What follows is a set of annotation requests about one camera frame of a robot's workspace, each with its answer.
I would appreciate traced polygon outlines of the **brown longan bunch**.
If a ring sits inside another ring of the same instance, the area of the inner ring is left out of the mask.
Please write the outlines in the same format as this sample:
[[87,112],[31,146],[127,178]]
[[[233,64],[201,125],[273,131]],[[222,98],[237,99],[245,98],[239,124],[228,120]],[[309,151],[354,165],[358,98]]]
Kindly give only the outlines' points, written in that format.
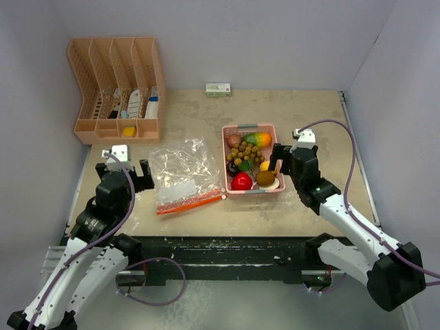
[[266,160],[262,150],[263,148],[242,142],[236,148],[230,149],[230,152],[225,156],[225,161],[227,163],[234,161],[237,166],[240,164],[245,164],[249,167],[257,166]]

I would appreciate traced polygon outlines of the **clear zip top bag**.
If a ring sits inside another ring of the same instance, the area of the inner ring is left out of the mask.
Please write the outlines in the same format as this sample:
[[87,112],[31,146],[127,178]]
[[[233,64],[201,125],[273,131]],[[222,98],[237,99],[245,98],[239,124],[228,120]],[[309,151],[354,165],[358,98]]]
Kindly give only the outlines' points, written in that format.
[[183,212],[227,198],[220,169],[202,137],[151,149],[157,214]]

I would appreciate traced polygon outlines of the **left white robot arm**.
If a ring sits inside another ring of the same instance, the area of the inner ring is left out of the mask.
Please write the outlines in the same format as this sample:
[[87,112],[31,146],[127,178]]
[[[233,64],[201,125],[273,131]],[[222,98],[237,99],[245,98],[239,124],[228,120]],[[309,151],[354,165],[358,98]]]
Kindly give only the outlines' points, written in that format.
[[141,242],[118,232],[134,209],[140,179],[130,162],[106,156],[96,167],[96,193],[77,217],[58,264],[36,298],[11,313],[12,329],[77,329],[107,283],[141,263]]

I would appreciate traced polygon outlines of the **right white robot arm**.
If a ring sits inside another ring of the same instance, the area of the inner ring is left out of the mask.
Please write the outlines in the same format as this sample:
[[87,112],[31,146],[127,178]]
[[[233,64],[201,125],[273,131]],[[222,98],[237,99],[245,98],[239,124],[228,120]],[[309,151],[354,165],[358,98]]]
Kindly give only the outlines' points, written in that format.
[[426,288],[421,252],[382,232],[344,200],[341,191],[322,177],[317,146],[294,148],[276,143],[269,167],[291,177],[304,206],[333,224],[351,245],[329,234],[307,244],[306,262],[314,269],[331,265],[363,284],[375,303],[392,311]]

